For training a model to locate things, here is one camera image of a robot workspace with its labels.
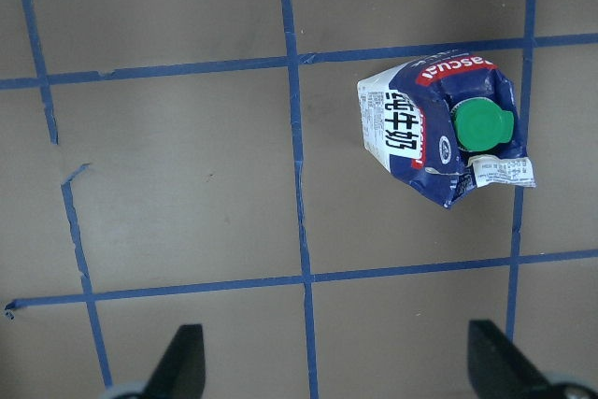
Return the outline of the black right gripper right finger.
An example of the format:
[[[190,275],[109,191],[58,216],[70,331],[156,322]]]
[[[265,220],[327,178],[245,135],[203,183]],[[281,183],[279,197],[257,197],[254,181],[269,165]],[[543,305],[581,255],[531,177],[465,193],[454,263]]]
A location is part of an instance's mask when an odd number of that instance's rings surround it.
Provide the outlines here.
[[[471,320],[467,373],[478,398],[553,398],[551,383],[490,320]]]

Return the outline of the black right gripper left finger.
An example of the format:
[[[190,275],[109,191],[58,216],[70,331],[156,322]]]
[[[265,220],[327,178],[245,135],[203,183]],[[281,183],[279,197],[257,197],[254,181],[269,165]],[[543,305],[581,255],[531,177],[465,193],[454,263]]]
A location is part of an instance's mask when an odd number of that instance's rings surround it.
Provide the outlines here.
[[[142,398],[201,398],[206,386],[203,326],[181,325],[158,362]]]

